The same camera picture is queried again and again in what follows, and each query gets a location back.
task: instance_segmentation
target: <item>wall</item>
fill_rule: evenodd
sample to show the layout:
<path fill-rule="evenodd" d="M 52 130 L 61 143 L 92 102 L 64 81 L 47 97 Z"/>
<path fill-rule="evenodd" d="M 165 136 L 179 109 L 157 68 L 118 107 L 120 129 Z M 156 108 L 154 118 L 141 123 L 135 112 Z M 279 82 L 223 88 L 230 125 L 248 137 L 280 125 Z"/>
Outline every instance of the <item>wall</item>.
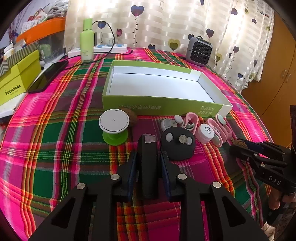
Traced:
<path fill-rule="evenodd" d="M 20 34 L 22 24 L 28 20 L 30 15 L 34 15 L 39 8 L 44 8 L 47 4 L 53 3 L 55 1 L 56 0 L 32 0 L 30 4 L 28 4 L 14 19 L 14 24 L 16 24 L 17 20 L 19 20 L 19 25 L 16 29 L 16 32 Z M 8 31 L 6 31 L 5 35 L 0 41 L 0 48 L 6 47 L 7 45 L 9 45 Z"/>

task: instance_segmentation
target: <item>green and white box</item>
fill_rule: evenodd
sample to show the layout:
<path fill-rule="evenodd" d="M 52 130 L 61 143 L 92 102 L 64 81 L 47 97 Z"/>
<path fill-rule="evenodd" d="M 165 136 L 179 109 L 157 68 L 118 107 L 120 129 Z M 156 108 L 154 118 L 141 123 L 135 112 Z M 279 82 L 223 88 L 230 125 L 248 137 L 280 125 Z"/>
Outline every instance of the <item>green and white box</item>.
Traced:
<path fill-rule="evenodd" d="M 138 115 L 226 116 L 231 103 L 202 72 L 180 66 L 114 60 L 102 95 L 104 110 L 129 108 Z"/>

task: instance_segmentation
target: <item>cabinet door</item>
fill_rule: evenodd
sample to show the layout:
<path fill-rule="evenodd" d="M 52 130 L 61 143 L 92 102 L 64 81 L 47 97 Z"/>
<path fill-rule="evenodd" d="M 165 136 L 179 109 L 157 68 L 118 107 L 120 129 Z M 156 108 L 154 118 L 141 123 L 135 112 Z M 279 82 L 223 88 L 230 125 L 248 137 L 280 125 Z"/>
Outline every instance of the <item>cabinet door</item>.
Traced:
<path fill-rule="evenodd" d="M 274 143 L 282 146 L 288 146 L 292 139 L 290 105 L 296 105 L 296 59 L 278 94 L 261 117 Z"/>
<path fill-rule="evenodd" d="M 268 52 L 265 57 L 261 80 L 253 80 L 249 87 L 242 91 L 242 96 L 253 107 L 259 117 L 266 111 L 281 88 L 288 74 L 293 54 L 295 40 L 282 21 L 274 13 L 274 30 Z"/>

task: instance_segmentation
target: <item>orange container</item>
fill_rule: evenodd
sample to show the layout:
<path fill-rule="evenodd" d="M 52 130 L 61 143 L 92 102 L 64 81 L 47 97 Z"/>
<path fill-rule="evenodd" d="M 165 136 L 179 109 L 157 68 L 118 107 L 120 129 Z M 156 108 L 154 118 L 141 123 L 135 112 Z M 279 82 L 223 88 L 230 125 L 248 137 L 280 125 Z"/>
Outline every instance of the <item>orange container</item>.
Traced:
<path fill-rule="evenodd" d="M 65 31 L 66 18 L 53 18 L 43 23 L 37 24 L 31 29 L 17 37 L 17 42 L 21 39 L 26 41 L 26 44 L 33 43 L 43 39 L 49 35 Z"/>

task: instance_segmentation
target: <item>gray heater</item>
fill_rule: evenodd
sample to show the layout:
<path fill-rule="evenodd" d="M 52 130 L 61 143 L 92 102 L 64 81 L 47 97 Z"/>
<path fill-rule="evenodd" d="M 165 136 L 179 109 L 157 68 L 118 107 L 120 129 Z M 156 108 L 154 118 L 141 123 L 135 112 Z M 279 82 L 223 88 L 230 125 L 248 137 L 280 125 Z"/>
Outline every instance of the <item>gray heater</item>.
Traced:
<path fill-rule="evenodd" d="M 210 42 L 203 40 L 201 36 L 192 37 L 186 52 L 186 60 L 198 66 L 206 66 L 209 62 L 213 46 Z"/>

